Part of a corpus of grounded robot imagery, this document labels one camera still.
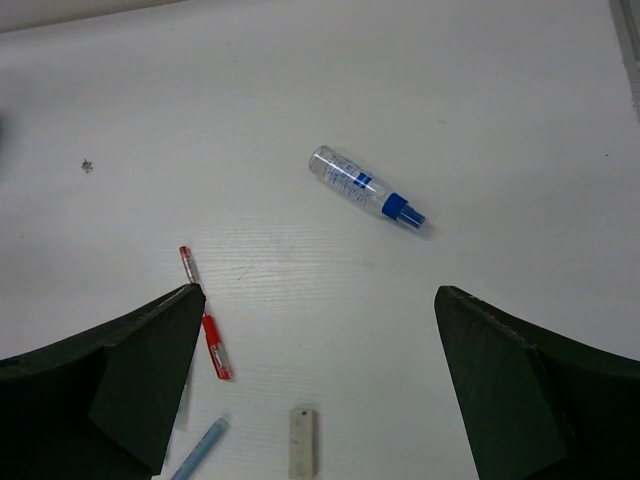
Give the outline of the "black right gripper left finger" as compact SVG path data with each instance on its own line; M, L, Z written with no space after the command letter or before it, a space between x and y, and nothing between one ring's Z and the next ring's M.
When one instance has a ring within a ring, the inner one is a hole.
M1 362L4 479L161 473L205 296L183 285L137 310Z

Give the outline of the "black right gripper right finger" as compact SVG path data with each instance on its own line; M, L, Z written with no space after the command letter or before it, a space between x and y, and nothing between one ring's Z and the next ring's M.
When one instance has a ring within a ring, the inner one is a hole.
M479 478L638 478L638 361L454 286L434 310Z

